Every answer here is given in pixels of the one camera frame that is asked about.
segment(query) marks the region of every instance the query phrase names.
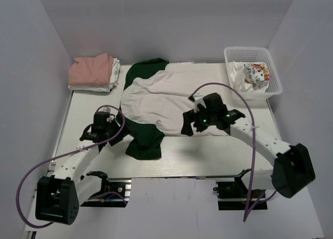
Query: white platform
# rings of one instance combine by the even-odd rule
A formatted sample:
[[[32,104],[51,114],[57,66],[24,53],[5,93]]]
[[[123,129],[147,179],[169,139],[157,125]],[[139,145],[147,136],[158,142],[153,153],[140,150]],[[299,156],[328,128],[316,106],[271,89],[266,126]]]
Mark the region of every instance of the white platform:
[[[94,112],[99,106],[103,104],[119,106],[125,75],[129,68],[130,66],[121,67],[119,86],[110,94],[74,92],[57,155],[75,148],[82,130],[92,122]],[[180,71],[217,70],[221,73],[221,82],[227,83],[224,64],[170,64],[168,68]],[[207,87],[201,93],[209,94],[215,90],[216,88]],[[222,91],[223,101],[229,109],[238,108],[248,114],[244,107],[231,99],[229,90],[222,87],[217,90]],[[256,123],[273,136],[277,136],[267,103],[265,101],[252,103],[251,107]],[[166,137],[161,144],[162,159],[156,161],[137,161],[125,155],[130,141],[131,138],[128,137],[113,148],[107,146],[102,154],[92,161],[87,171],[101,170],[111,178],[135,178],[234,175],[250,167],[250,147],[232,137]],[[268,169],[271,166],[258,154],[256,169],[260,168]],[[218,211],[216,196],[211,191],[215,185],[214,181],[194,179],[168,181],[170,184],[163,186],[169,188],[164,188],[156,185],[156,179],[141,179],[139,182],[136,179],[132,184],[127,208],[80,207],[74,224],[70,226],[53,224],[38,230],[35,238],[311,239],[323,236],[307,188],[291,199],[277,195],[269,202],[268,210],[254,210],[248,221],[243,223],[243,211]],[[188,191],[188,201],[165,199],[175,192],[184,195],[184,190]],[[163,196],[165,200],[161,203],[162,199],[154,195]],[[189,201],[192,197],[196,199],[197,195],[201,198],[200,202]],[[44,224],[44,221],[35,220],[34,210],[33,202],[29,220],[36,224]],[[143,212],[147,220],[138,223],[139,218],[135,217],[141,217]]]
[[[74,150],[83,129],[92,123],[96,109],[104,104],[119,106],[125,76],[131,66],[121,66],[119,85],[109,94],[75,91],[73,93],[66,125],[60,139],[57,155]],[[193,70],[201,72],[218,71],[221,82],[228,84],[225,64],[169,64],[173,71]],[[201,94],[217,91],[229,109],[237,108],[248,117],[243,105],[232,100],[230,90],[221,86],[207,86]],[[251,105],[255,122],[273,136],[276,128],[266,101]],[[162,176],[216,176],[235,175],[251,165],[251,148],[232,137],[165,137],[161,144],[162,159],[138,161],[125,154],[132,137],[111,147],[107,145],[92,161],[87,171],[101,170],[110,178],[162,177]],[[66,159],[57,161],[56,168]],[[258,154],[256,169],[269,169],[271,165]]]

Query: cable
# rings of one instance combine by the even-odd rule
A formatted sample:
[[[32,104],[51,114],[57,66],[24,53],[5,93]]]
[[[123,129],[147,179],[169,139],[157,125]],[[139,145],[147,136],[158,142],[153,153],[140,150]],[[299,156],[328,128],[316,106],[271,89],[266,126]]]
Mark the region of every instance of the cable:
[[[124,199],[119,193],[117,193],[117,192],[115,192],[115,191],[108,191],[108,192],[103,193],[103,194],[100,194],[100,195],[92,196],[92,197],[89,198],[89,200],[91,200],[91,199],[95,199],[95,198],[105,197],[105,196],[107,196],[107,195],[109,195],[109,194],[113,194],[113,195],[118,196],[118,197],[119,197],[119,198],[125,203],[125,205],[127,205],[126,200],[125,200],[125,199]]]
[[[193,96],[200,88],[204,87],[204,86],[208,86],[208,85],[220,85],[220,86],[224,86],[226,88],[229,88],[231,91],[233,91],[241,100],[242,102],[245,104],[247,110],[250,113],[250,117],[251,117],[251,122],[252,122],[252,163],[251,163],[251,172],[250,172],[250,182],[249,182],[249,187],[248,187],[248,194],[246,197],[246,203],[245,203],[245,211],[244,211],[244,217],[243,217],[243,222],[246,221],[247,217],[249,216],[251,210],[255,207],[255,205],[258,203],[259,199],[261,197],[259,197],[253,204],[252,206],[249,208],[250,206],[250,200],[251,200],[251,191],[252,191],[252,183],[253,183],[253,174],[254,174],[254,162],[255,162],[255,153],[256,153],[256,145],[255,145],[255,124],[254,124],[254,117],[253,117],[253,113],[249,107],[249,105],[247,104],[247,102],[245,101],[245,99],[233,88],[231,88],[228,85],[225,85],[223,83],[216,83],[216,82],[209,82],[209,83],[205,83],[203,85],[201,85],[200,87],[198,87],[193,94],[191,94],[191,96]]]
[[[263,200],[263,201],[259,201],[258,204],[262,204],[262,203],[265,203],[265,202],[271,200],[272,197],[275,196],[276,193],[277,193],[277,191],[274,191],[272,195],[270,195],[268,198],[266,198],[266,199]]]
[[[21,219],[23,220],[23,222],[25,222],[26,225],[34,228],[34,229],[42,229],[42,228],[45,228],[49,225],[52,224],[52,222],[49,222],[47,224],[44,224],[44,225],[35,225],[35,224],[32,224],[31,222],[29,222],[27,220],[27,218],[24,216],[23,212],[22,212],[22,209],[21,209],[21,205],[20,205],[20,192],[21,192],[21,188],[22,188],[22,185],[24,183],[24,181],[26,180],[26,178],[28,177],[28,175],[33,172],[35,169],[37,169],[38,167],[52,161],[52,160],[57,160],[59,158],[62,158],[62,157],[66,157],[66,156],[69,156],[69,155],[74,155],[74,154],[77,154],[79,153],[80,151],[82,150],[89,150],[90,148],[93,148],[93,147],[96,147],[100,144],[104,144],[104,143],[107,143],[109,141],[111,141],[112,139],[114,139],[115,137],[117,137],[120,132],[122,131],[122,129],[124,128],[125,126],[125,116],[123,115],[123,113],[116,107],[112,106],[112,105],[102,105],[101,107],[98,108],[98,110],[102,107],[110,107],[110,108],[113,108],[113,109],[116,109],[120,114],[121,114],[121,117],[122,117],[122,124],[121,124],[121,127],[119,129],[119,131],[117,131],[117,133],[112,136],[111,138],[109,139],[106,139],[104,141],[101,141],[101,142],[98,142],[98,143],[94,143],[94,144],[91,144],[91,145],[88,145],[87,147],[84,147],[84,148],[81,148],[81,149],[77,149],[77,150],[74,150],[72,152],[68,152],[68,153],[65,153],[65,154],[62,154],[60,156],[56,156],[56,157],[53,157],[53,158],[50,158],[48,160],[44,160],[42,162],[40,162],[39,164],[33,166],[30,170],[28,170],[28,172],[23,176],[23,178],[21,179],[20,183],[19,183],[19,186],[17,187],[17,191],[16,191],[16,208],[17,208],[17,212],[19,214],[19,216],[21,217]]]

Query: black mount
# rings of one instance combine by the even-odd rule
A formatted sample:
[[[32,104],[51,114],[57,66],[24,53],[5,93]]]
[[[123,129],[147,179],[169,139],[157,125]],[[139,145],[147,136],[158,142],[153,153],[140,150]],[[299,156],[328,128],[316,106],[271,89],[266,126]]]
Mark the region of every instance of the black mount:
[[[217,129],[223,130],[230,135],[230,125],[234,124],[236,120],[245,115],[236,109],[228,111],[226,105],[223,103],[221,96],[213,93],[203,97],[206,108],[202,104],[198,104],[199,111],[195,112],[194,109],[183,113],[183,128],[181,134],[193,136],[191,123],[196,128],[197,132],[206,130],[209,126],[215,125]]]
[[[36,210],[38,220],[72,224],[79,211],[75,184],[70,178],[41,177],[37,184]]]
[[[80,137],[80,141],[90,140],[94,143],[99,143],[101,141],[107,140],[107,139],[111,138],[112,136],[114,136],[119,131],[119,129],[120,129],[120,126],[116,122],[115,118],[110,121],[109,112],[98,112],[97,111],[94,114],[94,122],[92,124],[88,125],[84,129],[82,136]],[[129,130],[127,129],[127,127],[125,125],[124,128],[122,129],[122,131],[120,132],[120,134],[116,138],[109,141],[109,144],[111,146],[117,144],[118,142],[123,140],[123,138],[127,134],[129,134]],[[105,145],[106,145],[106,143],[100,144],[98,146],[98,149],[100,152]]]

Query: pink folded cloth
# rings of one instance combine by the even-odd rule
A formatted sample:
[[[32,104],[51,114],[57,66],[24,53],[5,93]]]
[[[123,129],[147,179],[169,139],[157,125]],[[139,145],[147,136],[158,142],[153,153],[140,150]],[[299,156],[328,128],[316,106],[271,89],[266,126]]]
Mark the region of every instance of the pink folded cloth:
[[[107,86],[110,82],[113,57],[107,53],[96,57],[76,57],[68,72],[70,86]]]

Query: crumpled white cloth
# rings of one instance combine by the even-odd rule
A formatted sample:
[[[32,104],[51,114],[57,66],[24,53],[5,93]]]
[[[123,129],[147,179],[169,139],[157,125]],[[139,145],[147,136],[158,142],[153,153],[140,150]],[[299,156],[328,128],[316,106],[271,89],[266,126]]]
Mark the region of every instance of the crumpled white cloth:
[[[69,90],[87,90],[94,92],[110,92],[110,90],[118,84],[118,76],[120,70],[120,61],[114,58],[112,64],[112,73],[110,83],[107,86],[68,86]]]
[[[193,109],[188,97],[200,85],[207,82],[221,82],[218,72],[159,71],[149,79],[136,78],[123,92],[121,110],[126,118],[140,124],[155,124],[167,136],[183,136],[183,113]],[[221,86],[207,86],[201,95],[217,92]],[[227,136],[215,126],[194,136]]]
[[[246,63],[247,62],[229,62],[230,77],[234,89],[239,92],[265,92],[266,89],[268,89],[269,81],[262,81],[264,80],[263,75],[260,76],[261,83],[258,84],[251,84],[245,80],[246,74],[244,73],[244,64]]]

